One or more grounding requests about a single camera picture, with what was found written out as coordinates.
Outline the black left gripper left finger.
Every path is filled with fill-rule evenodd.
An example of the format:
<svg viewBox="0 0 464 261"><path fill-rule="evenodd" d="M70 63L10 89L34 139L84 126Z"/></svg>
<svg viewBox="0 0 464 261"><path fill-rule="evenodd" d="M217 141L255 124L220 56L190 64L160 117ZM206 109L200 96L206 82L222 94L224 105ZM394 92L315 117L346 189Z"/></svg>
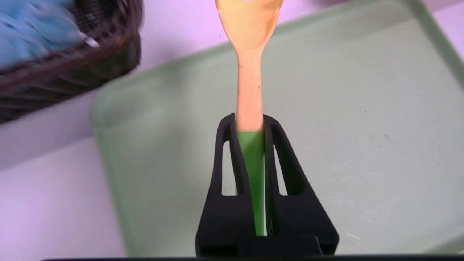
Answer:
<svg viewBox="0 0 464 261"><path fill-rule="evenodd" d="M229 142L237 195L222 194L223 147ZM252 194L235 114L220 122L216 132L212 176L195 237L197 257L236 257L239 243L255 237Z"/></svg>

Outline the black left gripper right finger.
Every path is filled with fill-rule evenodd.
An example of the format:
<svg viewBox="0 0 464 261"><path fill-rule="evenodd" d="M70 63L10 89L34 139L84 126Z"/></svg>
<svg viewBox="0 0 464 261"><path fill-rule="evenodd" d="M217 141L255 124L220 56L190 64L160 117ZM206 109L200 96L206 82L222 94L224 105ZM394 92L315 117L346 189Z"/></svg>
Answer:
<svg viewBox="0 0 464 261"><path fill-rule="evenodd" d="M318 244L320 255L334 255L339 234L310 185L280 123L265 123L265 206L268 236L301 246Z"/></svg>

